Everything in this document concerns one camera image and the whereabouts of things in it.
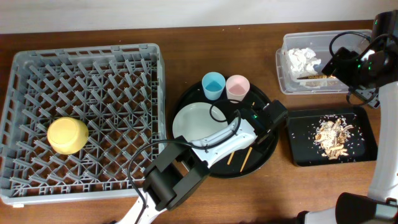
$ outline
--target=white plate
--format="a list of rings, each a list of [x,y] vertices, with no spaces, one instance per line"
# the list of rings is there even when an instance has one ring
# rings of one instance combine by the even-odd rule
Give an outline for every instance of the white plate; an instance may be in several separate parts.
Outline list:
[[[217,122],[210,116],[210,104],[192,103],[182,108],[173,121],[173,136],[183,136],[188,142],[201,139],[227,127],[227,122]],[[223,112],[213,107],[212,115],[218,120],[224,120]]]

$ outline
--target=black tray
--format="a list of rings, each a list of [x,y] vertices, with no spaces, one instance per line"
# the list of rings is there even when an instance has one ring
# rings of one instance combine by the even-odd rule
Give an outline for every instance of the black tray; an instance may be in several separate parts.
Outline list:
[[[321,156],[323,150],[314,145],[316,128],[320,127],[319,120],[337,120],[325,118],[333,115],[346,118],[347,124],[352,124],[350,133],[354,134],[345,143],[349,156],[340,156],[338,159],[329,160]],[[330,109],[330,110],[302,110],[290,111],[288,135],[294,163],[298,166],[315,166],[337,164],[345,162],[375,161],[377,159],[377,144],[374,138],[368,115],[362,107]]]
[[[221,99],[227,99],[226,97],[226,90],[223,91],[221,94]],[[243,99],[244,102],[249,103],[250,105],[255,102],[256,106],[259,107],[264,107],[267,103],[270,103],[271,101],[268,99],[268,97],[256,86],[250,85],[250,91],[249,93],[245,96]],[[215,101],[208,100],[205,97],[205,94],[203,92],[203,88],[201,86],[201,82],[198,82],[191,86],[179,99],[177,102],[176,106],[174,107],[174,111],[172,112],[170,116],[170,121],[169,126],[168,126],[168,132],[173,135],[173,120],[174,117],[177,115],[177,113],[184,107],[187,106],[191,103],[196,103],[196,102],[205,102],[212,104]],[[228,120],[228,123],[230,123],[233,120],[233,112],[236,109],[242,108],[242,104],[237,104],[237,103],[219,103],[216,105],[218,109],[220,109],[225,117]],[[242,172],[240,172],[244,158],[246,157],[246,154],[248,153],[249,148],[245,148],[242,150],[238,150],[234,153],[233,159],[230,163],[230,165],[227,165],[227,161],[229,159],[229,155],[224,157],[222,160],[218,161],[216,164],[214,164],[211,168],[211,176],[212,177],[217,177],[217,178],[235,178],[235,177],[242,177],[244,175],[250,174],[260,168],[262,165],[266,163],[266,161],[270,158],[272,153],[275,151],[276,145],[279,140],[279,131],[275,130],[273,131],[269,137],[267,138],[264,143],[262,143],[259,147],[253,148],[249,159],[244,166],[244,169]]]

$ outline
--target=rectangular black tray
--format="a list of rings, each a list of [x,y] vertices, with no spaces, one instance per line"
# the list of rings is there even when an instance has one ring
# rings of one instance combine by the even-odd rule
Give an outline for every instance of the rectangular black tray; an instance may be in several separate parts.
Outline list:
[[[289,111],[288,135],[293,161],[297,166],[315,166],[338,164],[345,162],[375,161],[377,144],[374,138],[368,115],[362,107],[340,108],[327,110]],[[320,120],[335,122],[338,118],[346,118],[352,124],[351,135],[345,143],[349,156],[340,156],[329,160],[323,157],[324,150],[314,144],[316,130],[320,128]]]

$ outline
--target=wooden surface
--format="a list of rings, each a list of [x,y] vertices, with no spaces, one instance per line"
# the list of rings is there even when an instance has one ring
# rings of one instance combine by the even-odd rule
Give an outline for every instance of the wooden surface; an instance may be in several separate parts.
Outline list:
[[[269,24],[183,29],[117,30],[0,35],[0,102],[4,101],[13,55],[22,50],[58,49],[153,42],[166,67],[167,113],[178,97],[210,71],[244,75],[270,99],[288,109],[347,106],[345,95],[284,95],[279,89],[275,52],[294,32],[371,29],[371,21]],[[366,107],[378,141],[380,110]],[[257,172],[240,179],[209,178],[178,209],[154,223],[266,222],[302,210],[332,207],[342,192],[366,195],[375,162],[295,167],[285,132],[275,153]],[[120,220],[135,198],[28,205],[0,203],[0,223],[106,223]]]

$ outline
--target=plastic cup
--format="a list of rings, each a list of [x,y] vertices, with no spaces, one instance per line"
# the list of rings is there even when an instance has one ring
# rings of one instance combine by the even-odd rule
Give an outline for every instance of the plastic cup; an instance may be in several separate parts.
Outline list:
[[[226,81],[226,97],[230,100],[242,101],[249,90],[249,80],[242,75],[233,75]]]
[[[64,155],[73,154],[86,144],[88,128],[77,119],[59,118],[50,125],[47,139],[56,152]]]
[[[209,100],[217,100],[225,87],[225,78],[218,72],[209,72],[201,79],[201,85]]]

